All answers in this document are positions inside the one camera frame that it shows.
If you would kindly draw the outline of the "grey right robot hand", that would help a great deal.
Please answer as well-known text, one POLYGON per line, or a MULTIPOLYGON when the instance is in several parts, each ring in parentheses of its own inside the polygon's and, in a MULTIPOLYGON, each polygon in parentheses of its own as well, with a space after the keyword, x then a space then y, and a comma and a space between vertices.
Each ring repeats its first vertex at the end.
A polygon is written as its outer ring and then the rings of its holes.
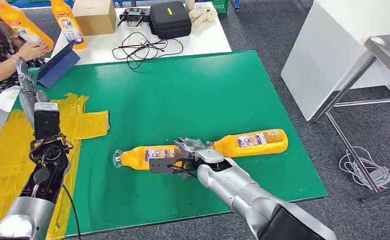
POLYGON ((209 149, 200 139, 178 137, 173 141, 182 157, 197 161, 196 151, 209 149))

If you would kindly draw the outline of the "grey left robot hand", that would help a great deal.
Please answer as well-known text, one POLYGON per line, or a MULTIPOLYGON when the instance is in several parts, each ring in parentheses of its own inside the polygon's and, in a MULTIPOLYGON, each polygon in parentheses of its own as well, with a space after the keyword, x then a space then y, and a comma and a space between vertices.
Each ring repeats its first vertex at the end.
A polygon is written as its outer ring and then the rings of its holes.
POLYGON ((34 110, 35 104, 38 102, 47 103, 49 98, 43 90, 36 90, 35 75, 29 72, 29 66, 25 59, 18 57, 16 62, 16 72, 18 75, 20 90, 18 93, 22 110, 28 120, 30 126, 34 129, 34 110))

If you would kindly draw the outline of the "person's hand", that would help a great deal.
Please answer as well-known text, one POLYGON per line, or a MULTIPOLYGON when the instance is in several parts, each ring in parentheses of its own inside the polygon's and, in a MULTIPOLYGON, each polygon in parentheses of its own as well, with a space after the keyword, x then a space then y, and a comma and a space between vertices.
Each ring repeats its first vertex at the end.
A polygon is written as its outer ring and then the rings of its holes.
POLYGON ((14 55, 22 57, 26 61, 35 60, 45 56, 47 53, 51 52, 52 48, 47 45, 45 42, 32 43, 27 42, 21 46, 17 53, 14 55))

